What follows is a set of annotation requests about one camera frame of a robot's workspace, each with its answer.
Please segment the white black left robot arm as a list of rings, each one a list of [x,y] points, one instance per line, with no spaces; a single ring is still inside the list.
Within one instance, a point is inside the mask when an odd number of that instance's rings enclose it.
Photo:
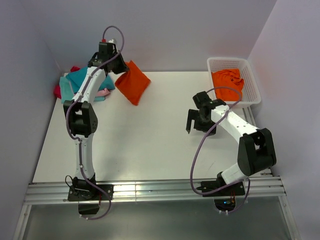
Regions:
[[[67,132],[76,145],[76,172],[71,191],[86,200],[95,198],[99,191],[92,160],[93,137],[98,129],[93,102],[108,73],[121,74],[128,70],[116,40],[103,39],[98,52],[88,62],[79,90],[63,103]]]

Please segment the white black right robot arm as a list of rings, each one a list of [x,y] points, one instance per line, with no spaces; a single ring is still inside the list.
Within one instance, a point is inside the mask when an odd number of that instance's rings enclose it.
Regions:
[[[229,194],[234,185],[243,182],[257,172],[274,166],[277,162],[272,133],[267,128],[258,128],[243,120],[221,99],[211,99],[208,92],[198,92],[193,96],[196,109],[189,109],[186,131],[191,129],[204,133],[194,155],[189,181],[197,195],[215,193]],[[213,136],[217,127],[222,127],[237,142],[237,160],[234,165],[220,172],[215,180],[216,187],[204,192],[194,186],[194,170],[198,155],[207,137]]]

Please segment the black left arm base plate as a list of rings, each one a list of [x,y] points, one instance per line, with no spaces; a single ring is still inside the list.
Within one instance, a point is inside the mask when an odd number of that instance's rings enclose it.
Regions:
[[[71,203],[78,203],[78,212],[81,215],[95,215],[100,210],[102,201],[108,201],[113,199],[114,186],[112,184],[99,184],[102,190],[104,190],[108,197],[106,197],[101,191],[94,188],[94,193],[80,190],[69,190],[67,201]]]

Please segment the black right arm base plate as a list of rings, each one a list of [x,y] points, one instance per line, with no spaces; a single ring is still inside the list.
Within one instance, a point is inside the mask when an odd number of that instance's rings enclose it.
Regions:
[[[224,189],[217,191],[218,188],[225,186],[223,180],[213,180],[213,181],[201,181],[200,186],[196,189],[202,193],[208,193],[210,191],[215,191],[212,194],[203,195],[203,197],[218,197],[214,199],[214,206],[219,212],[225,212],[226,214],[234,211],[237,207],[236,197],[245,196],[245,187],[242,182],[238,182],[232,186],[228,186]]]

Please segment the teal folded t-shirt top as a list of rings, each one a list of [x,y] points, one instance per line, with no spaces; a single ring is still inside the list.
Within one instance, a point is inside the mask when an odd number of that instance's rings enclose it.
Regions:
[[[77,66],[73,66],[70,70],[70,73],[68,73],[65,77],[66,79],[71,83],[71,87],[74,93],[76,93],[83,81],[85,80],[85,77],[87,75],[87,67],[79,68]],[[107,90],[114,90],[115,84],[110,76],[107,76],[102,84],[100,85],[98,91],[102,91],[104,89]]]

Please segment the pink folded t-shirt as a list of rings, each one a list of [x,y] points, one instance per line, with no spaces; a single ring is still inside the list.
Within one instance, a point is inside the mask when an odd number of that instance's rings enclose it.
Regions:
[[[99,90],[96,94],[96,97],[105,97],[110,94],[110,91],[107,88]]]

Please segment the aluminium front rail frame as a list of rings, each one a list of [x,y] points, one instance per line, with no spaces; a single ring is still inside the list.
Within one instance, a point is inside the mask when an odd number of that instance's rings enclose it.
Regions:
[[[286,191],[279,176],[252,177],[249,197],[278,197],[290,239],[301,239]],[[112,182],[113,203],[196,200],[188,180],[142,180]],[[68,187],[64,182],[32,183],[28,186],[13,239],[23,239],[33,205],[67,204]]]

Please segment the orange t-shirt in basket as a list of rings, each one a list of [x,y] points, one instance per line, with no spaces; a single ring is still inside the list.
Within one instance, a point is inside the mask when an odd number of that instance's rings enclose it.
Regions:
[[[244,79],[238,68],[223,69],[212,72],[215,96],[225,102],[235,102],[242,98]]]

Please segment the mint green folded t-shirt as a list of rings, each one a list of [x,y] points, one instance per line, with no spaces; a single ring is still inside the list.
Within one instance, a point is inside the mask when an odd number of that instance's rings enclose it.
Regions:
[[[72,88],[72,84],[66,77],[62,76],[59,80],[60,93],[61,93],[61,103],[63,104],[65,101],[70,101],[75,96],[75,93]],[[107,96],[95,97],[95,102],[102,102],[106,99]]]

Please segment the red folded t-shirt bottom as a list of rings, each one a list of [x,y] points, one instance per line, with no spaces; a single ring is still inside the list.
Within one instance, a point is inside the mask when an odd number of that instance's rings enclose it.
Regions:
[[[70,69],[70,72],[76,72],[80,70],[80,68],[78,66],[73,66],[71,69]],[[54,87],[54,90],[53,90],[53,94],[56,98],[59,98],[61,99],[62,98],[62,95],[61,95],[61,88],[60,88],[60,85],[57,84],[55,87]]]

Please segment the orange t-shirt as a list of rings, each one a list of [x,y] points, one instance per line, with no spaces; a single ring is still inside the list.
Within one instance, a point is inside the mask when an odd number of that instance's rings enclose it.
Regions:
[[[238,68],[223,69],[212,72],[215,96],[225,102],[235,102],[242,98],[244,79]]]
[[[151,84],[151,80],[131,60],[126,63],[129,71],[123,73],[116,81],[115,87],[134,106],[138,106],[142,95]]]

